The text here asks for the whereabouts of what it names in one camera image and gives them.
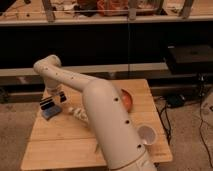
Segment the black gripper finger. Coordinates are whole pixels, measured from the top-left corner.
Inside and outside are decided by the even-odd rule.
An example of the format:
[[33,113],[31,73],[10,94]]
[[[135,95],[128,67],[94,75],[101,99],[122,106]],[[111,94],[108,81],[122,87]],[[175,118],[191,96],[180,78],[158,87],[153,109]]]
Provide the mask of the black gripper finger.
[[53,107],[55,105],[53,99],[51,97],[48,97],[48,98],[45,98],[45,99],[42,99],[40,101],[40,108],[42,110],[46,110],[50,107]]
[[67,98],[66,98],[66,96],[65,96],[65,93],[64,93],[63,91],[61,91],[61,92],[59,93],[59,96],[60,96],[60,102],[61,102],[61,103],[67,100]]

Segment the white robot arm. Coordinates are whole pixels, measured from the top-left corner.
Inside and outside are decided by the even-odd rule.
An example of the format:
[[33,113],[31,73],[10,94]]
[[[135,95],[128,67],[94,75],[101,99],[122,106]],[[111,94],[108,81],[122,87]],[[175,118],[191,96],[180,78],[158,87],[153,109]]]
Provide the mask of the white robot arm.
[[33,68],[51,94],[60,83],[82,93],[89,123],[110,171],[157,171],[112,82],[62,69],[56,55],[38,60]]

